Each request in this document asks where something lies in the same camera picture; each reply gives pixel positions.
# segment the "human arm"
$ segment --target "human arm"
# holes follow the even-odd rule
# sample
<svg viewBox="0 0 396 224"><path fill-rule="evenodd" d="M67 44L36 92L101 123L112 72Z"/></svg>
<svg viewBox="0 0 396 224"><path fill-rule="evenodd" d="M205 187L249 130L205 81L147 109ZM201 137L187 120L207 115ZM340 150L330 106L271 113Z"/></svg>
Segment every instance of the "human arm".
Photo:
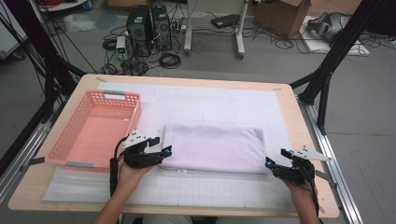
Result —
<svg viewBox="0 0 396 224"><path fill-rule="evenodd" d="M123 163L120 168L119 182L113 196L102 208L99 216L93 222L94 224L100 223L116 223L120 213L131 194L137 188L140 179L146 174L151 167L143 169L134 169Z"/></svg>
<svg viewBox="0 0 396 224"><path fill-rule="evenodd" d="M296 186L287 181L283 182L290 190L291 199L293 200L301 224L318 224L316 207L311 191L307 190L306 186Z"/></svg>

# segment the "folded towel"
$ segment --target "folded towel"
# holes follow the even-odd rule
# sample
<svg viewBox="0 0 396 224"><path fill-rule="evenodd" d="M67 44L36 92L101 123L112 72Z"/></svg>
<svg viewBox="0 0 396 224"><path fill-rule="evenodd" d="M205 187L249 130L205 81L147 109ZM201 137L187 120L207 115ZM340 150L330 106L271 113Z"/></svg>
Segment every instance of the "folded towel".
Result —
<svg viewBox="0 0 396 224"><path fill-rule="evenodd" d="M166 125L163 146L172 156L163 160L166 169L269 174L265 168L262 129L206 124Z"/></svg>

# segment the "plastic bag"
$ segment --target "plastic bag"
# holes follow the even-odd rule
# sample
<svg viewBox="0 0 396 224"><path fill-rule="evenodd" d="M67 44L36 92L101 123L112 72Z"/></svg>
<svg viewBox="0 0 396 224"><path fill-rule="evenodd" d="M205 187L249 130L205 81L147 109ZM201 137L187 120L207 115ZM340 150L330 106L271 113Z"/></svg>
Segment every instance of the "plastic bag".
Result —
<svg viewBox="0 0 396 224"><path fill-rule="evenodd" d="M66 25L67 33L90 31L95 28L95 23L91 21L90 17L81 14L72 14L64 17L64 24Z"/></svg>

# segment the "black metal frame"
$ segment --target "black metal frame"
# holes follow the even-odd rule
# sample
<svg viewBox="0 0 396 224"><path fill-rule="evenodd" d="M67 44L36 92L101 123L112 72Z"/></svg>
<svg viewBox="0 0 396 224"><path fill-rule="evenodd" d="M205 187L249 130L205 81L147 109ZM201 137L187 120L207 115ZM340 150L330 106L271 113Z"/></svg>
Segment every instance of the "black metal frame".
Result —
<svg viewBox="0 0 396 224"><path fill-rule="evenodd" d="M308 76L290 84L293 89L296 89L308 83L305 90L298 95L299 100L308 105L312 105L315 98L320 93L317 125L323 135L326 134L324 125L332 74L341 61L347 56L348 52L359 39L359 36L361 36L361 33L372 18L387 1L388 0L362 0L319 68Z"/></svg>
<svg viewBox="0 0 396 224"><path fill-rule="evenodd" d="M78 77L82 77L86 72L75 67L73 64L65 60L56 50L52 44L50 37L44 30L41 22L35 16L35 12L29 1L14 1L4 0L1 7L6 5L9 11L13 14L22 30L29 37L33 43L35 50L42 58L44 66L37 65L37 58L30 55L26 44L20 39L12 26L8 26L3 18L0 22L8 29L9 33L18 41L21 47L26 51L35 70L42 71L42 75L46 79L44 86L45 101L42 106L37 110L33 118L25 126L21 134L14 141L12 146L7 150L6 154L0 159L0 176L7 170L8 166L12 163L18 153L21 151L23 145L30 137L32 131L40 122L46 122L54 111L54 102L60 97L61 94L71 95L74 88L77 86L76 81L70 73ZM62 88L56 90L54 83L57 82Z"/></svg>

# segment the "pink basket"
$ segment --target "pink basket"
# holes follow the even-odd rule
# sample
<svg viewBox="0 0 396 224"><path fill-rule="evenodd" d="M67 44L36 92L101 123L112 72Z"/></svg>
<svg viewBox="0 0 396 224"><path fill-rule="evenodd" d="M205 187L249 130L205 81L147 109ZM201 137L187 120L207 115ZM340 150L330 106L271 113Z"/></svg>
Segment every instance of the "pink basket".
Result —
<svg viewBox="0 0 396 224"><path fill-rule="evenodd" d="M117 143L136 128L140 114L139 93L86 91L46 161L65 169L108 172Z"/></svg>

